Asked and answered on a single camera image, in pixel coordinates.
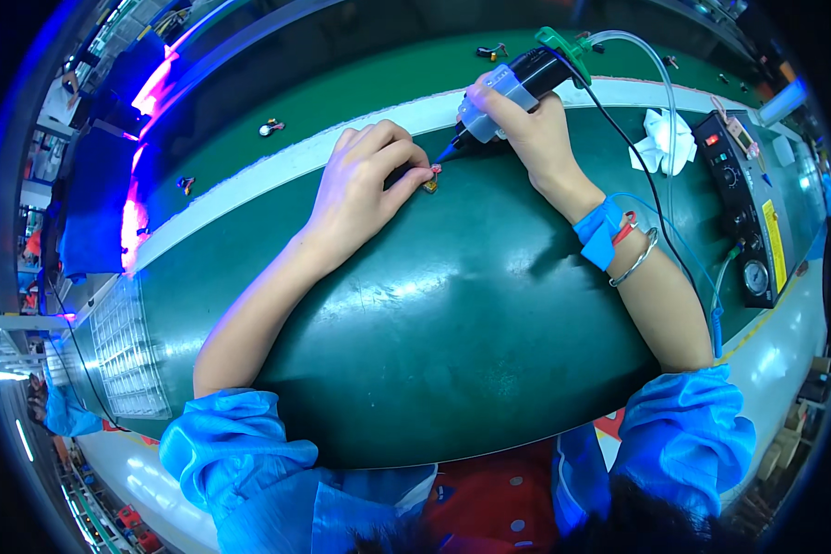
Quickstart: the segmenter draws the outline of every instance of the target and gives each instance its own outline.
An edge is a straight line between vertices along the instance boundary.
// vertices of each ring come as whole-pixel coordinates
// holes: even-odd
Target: green syringe adapter
[[[539,29],[538,33],[535,34],[535,40],[544,44],[551,50],[555,50],[563,56],[570,62],[572,68],[581,75],[582,79],[585,80],[585,83],[587,83],[588,86],[591,86],[591,75],[587,72],[585,63],[581,59],[582,54],[591,51],[591,44],[588,42],[587,38],[582,37],[576,39],[575,44],[571,44],[565,38],[560,36],[560,33],[554,31],[554,29],[550,27],[543,27]],[[573,83],[576,85],[577,89],[582,88],[581,83],[575,79],[573,79]]]

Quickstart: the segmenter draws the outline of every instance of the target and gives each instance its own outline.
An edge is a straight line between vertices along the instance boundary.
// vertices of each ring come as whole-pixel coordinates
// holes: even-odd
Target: white floor
[[[730,382],[745,398],[742,415],[754,422],[757,450],[749,478],[757,471],[766,447],[781,428],[807,368],[826,338],[821,298],[821,262],[789,284],[787,295],[772,312],[725,345],[731,353]],[[212,518],[186,501],[179,485],[160,465],[156,447],[129,434],[97,433],[78,438],[89,463],[105,485],[133,504],[144,521],[178,549],[191,554],[218,550]],[[723,494],[724,503],[738,488]]]

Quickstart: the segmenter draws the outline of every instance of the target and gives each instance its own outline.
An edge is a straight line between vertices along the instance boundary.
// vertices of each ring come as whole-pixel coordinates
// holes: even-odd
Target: black machine panel
[[[739,119],[757,140],[747,113],[727,111],[727,116]],[[748,160],[718,112],[711,112],[694,127],[693,135],[723,199],[725,231],[744,242],[744,251],[733,263],[742,281],[745,306],[773,307],[794,259],[782,195],[772,178],[773,184],[764,180],[758,161]],[[770,162],[765,157],[767,166]]]

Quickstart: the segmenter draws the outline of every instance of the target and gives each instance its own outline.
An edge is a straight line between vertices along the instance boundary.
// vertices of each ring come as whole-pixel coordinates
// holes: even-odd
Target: yellow label
[[[788,279],[785,268],[785,250],[782,249],[782,235],[779,234],[779,216],[773,207],[773,200],[763,205],[763,217],[766,219],[766,232],[769,234],[769,246],[773,250],[773,267],[776,270],[776,292],[780,293]]]

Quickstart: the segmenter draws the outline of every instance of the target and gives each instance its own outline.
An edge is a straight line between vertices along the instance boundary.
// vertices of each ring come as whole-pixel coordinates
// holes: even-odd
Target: hand
[[[384,191],[388,175],[407,161],[414,167]],[[327,273],[333,271],[432,176],[428,155],[396,123],[345,129],[323,170],[311,218],[299,233],[302,242],[319,252]]]
[[[564,104],[551,92],[528,114],[512,100],[481,82],[467,88],[468,98],[504,129],[508,142],[526,166],[532,186],[571,223],[603,202],[605,195],[578,167],[570,146]]]

